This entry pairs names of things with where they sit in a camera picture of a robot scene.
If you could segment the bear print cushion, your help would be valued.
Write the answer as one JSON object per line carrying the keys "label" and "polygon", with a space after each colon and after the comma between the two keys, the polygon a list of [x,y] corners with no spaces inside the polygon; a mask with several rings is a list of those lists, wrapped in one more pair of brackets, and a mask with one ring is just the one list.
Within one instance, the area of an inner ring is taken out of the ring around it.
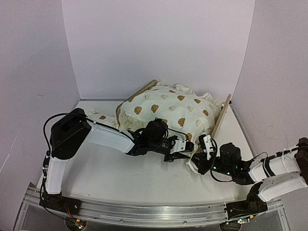
{"label": "bear print cushion", "polygon": [[194,143],[189,157],[200,147],[199,136],[210,135],[222,109],[222,102],[210,93],[197,96],[180,84],[174,87],[161,82],[137,93],[117,109],[120,130],[130,130],[135,141],[128,155],[144,155],[148,151],[170,151],[171,137]]}

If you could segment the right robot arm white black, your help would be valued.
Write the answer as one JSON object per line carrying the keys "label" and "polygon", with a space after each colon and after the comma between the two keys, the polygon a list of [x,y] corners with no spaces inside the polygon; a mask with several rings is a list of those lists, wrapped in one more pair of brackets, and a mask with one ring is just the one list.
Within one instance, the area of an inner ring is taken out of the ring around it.
{"label": "right robot arm white black", "polygon": [[210,136],[201,136],[203,151],[193,154],[187,161],[190,169],[204,175],[215,172],[231,177],[238,185],[250,185],[245,200],[229,202],[227,219],[248,218],[267,211],[267,202],[308,186],[308,140],[303,137],[288,149],[264,158],[242,160],[241,150],[233,143],[217,147]]}

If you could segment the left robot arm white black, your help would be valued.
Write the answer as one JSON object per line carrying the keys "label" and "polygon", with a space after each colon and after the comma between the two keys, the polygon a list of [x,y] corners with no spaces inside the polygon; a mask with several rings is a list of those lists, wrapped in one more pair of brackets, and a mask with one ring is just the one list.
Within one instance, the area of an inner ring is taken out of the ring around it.
{"label": "left robot arm white black", "polygon": [[81,108],[70,113],[53,115],[48,122],[59,117],[51,127],[51,135],[45,136],[48,145],[43,161],[43,180],[40,187],[40,205],[47,211],[60,211],[76,215],[81,201],[62,195],[62,182],[68,162],[83,144],[90,143],[115,149],[130,156],[155,152],[164,155],[164,161],[187,158],[194,150],[188,135],[171,131],[160,118],[150,121],[145,128],[122,131],[100,123],[85,115]]}

